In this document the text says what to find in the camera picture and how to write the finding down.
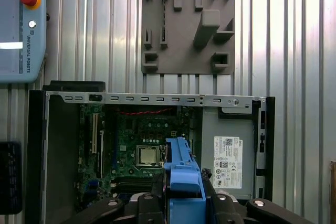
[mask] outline white sticker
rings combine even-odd
[[[216,136],[214,142],[214,188],[242,188],[243,140]]]

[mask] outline black side panel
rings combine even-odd
[[[41,216],[44,97],[43,91],[29,92],[25,223],[39,223]]]
[[[50,85],[44,85],[45,91],[67,92],[105,92],[103,81],[51,81]]]
[[[266,98],[266,176],[265,199],[272,200],[274,163],[275,97]]]

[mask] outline screw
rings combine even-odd
[[[115,205],[117,205],[117,204],[118,204],[118,202],[116,202],[115,200],[111,200],[111,201],[108,203],[109,206],[115,206]]]
[[[255,200],[253,203],[258,207],[263,207],[265,205],[265,203],[263,203],[261,200]]]
[[[218,197],[218,199],[220,199],[220,200],[225,200],[225,199],[226,199],[226,197],[225,197],[224,194],[218,194],[217,197]]]

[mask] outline black device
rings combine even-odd
[[[308,220],[265,199],[251,199],[245,206],[230,195],[217,194],[210,182],[209,169],[202,170],[206,194],[206,223],[217,224],[311,224]],[[128,204],[120,199],[105,198],[62,224],[165,224],[163,174],[153,178],[151,193],[137,194]]]
[[[0,215],[16,215],[22,211],[21,146],[16,142],[0,142]]]

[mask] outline metal case frame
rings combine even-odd
[[[60,108],[60,106],[55,106],[55,100],[60,102],[57,103],[58,105],[62,104],[62,108]],[[71,153],[70,150],[76,149],[76,141],[68,141],[69,139],[76,137],[76,131],[67,131],[65,128],[70,124],[74,124],[73,128],[76,128],[75,123],[79,116],[79,110],[77,109],[79,106],[77,105],[83,103],[115,105],[170,105],[202,108],[199,114],[199,118],[202,119],[201,124],[197,125],[197,129],[193,133],[196,139],[193,150],[196,154],[197,161],[202,168],[203,164],[208,165],[206,160],[213,160],[213,153],[209,154],[208,151],[202,151],[205,146],[202,139],[208,138],[209,127],[214,127],[214,129],[216,127],[214,124],[209,125],[210,121],[209,123],[205,121],[208,120],[207,113],[209,111],[211,112],[210,115],[212,119],[216,119],[218,121],[229,120],[230,122],[237,121],[238,123],[245,120],[252,121],[253,127],[249,128],[247,132],[249,132],[252,136],[251,140],[253,141],[253,145],[251,146],[253,146],[253,150],[251,150],[251,153],[253,152],[253,155],[248,158],[251,158],[250,161],[253,161],[252,163],[254,169],[250,171],[249,175],[243,176],[245,176],[246,180],[248,176],[251,176],[251,181],[253,183],[250,185],[250,188],[244,189],[244,185],[242,187],[245,191],[250,190],[250,194],[240,194],[239,191],[237,191],[242,189],[227,189],[226,191],[238,196],[238,198],[239,195],[244,194],[244,197],[241,197],[241,199],[259,197],[272,200],[275,98],[242,97],[232,95],[166,95],[31,91],[29,95],[27,161],[27,172],[31,175],[27,178],[27,184],[31,185],[31,192],[27,193],[25,198],[27,210],[29,210],[29,214],[26,215],[26,221],[29,223],[30,221],[41,221],[42,223],[45,223],[46,219],[48,219],[48,217],[46,217],[48,208],[47,204],[52,202],[52,196],[50,194],[53,194],[54,197],[56,195],[59,197],[59,191],[62,191],[64,194],[69,194],[70,196],[65,197],[67,199],[62,199],[63,202],[61,202],[62,200],[56,200],[57,202],[53,202],[53,206],[60,207],[59,204],[65,204],[67,209],[58,209],[58,212],[53,212],[53,215],[67,216],[69,218],[72,214],[71,210],[69,210],[71,208],[71,204],[68,203],[69,200],[71,201],[71,190],[74,190],[73,185],[70,184],[68,188],[65,188],[62,185],[62,178],[59,178],[60,170],[57,170],[57,167],[53,165],[53,172],[48,172],[48,169],[50,169],[50,167],[48,168],[48,162],[50,158],[59,158],[59,155],[62,155],[62,159],[67,160],[67,166],[69,169],[74,169],[74,165],[77,165],[75,155],[68,155],[67,157],[67,154],[69,152]],[[60,118],[56,118],[55,116],[51,116],[55,113],[55,111],[57,111],[58,115],[63,113],[61,118],[62,120],[60,120]],[[219,128],[224,129],[224,124],[221,123]],[[236,128],[236,130],[244,131],[239,128],[239,126],[240,124],[238,124],[238,128]],[[51,145],[52,142],[50,141],[53,141],[51,140],[52,138],[58,138],[56,145]],[[43,160],[41,161],[40,158],[36,158],[37,156],[42,156]]]

